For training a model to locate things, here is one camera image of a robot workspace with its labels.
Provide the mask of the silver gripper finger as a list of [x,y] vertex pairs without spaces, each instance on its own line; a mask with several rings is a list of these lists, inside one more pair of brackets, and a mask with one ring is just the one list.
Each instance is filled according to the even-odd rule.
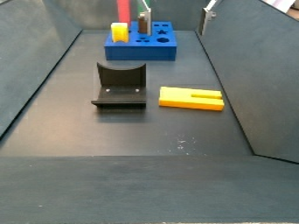
[[150,13],[147,16],[142,15],[147,20],[147,35],[151,36],[153,35],[153,14]]
[[210,0],[210,3],[206,7],[202,8],[202,19],[201,19],[201,35],[205,35],[207,24],[213,18],[217,17],[213,8],[217,4],[218,0]]

